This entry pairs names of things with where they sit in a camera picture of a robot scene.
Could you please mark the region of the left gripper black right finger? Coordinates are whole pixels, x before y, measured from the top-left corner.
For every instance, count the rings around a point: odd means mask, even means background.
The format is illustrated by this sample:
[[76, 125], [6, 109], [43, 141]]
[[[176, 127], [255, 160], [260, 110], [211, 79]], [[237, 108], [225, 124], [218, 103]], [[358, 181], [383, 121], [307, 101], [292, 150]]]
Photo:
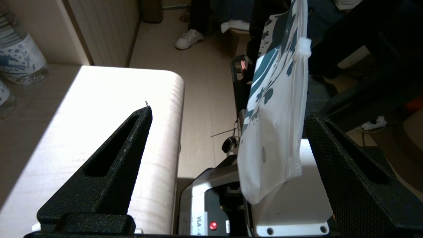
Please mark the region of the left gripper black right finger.
[[422, 202], [329, 119], [306, 134], [340, 229], [422, 229]]

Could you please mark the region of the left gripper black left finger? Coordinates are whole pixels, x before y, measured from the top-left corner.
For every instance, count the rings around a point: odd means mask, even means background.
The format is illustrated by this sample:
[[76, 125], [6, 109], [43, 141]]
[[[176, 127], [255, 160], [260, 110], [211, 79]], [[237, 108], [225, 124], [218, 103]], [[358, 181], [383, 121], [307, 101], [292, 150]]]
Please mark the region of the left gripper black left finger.
[[66, 218], [127, 218], [150, 126], [151, 107], [134, 111], [38, 210], [41, 232]]

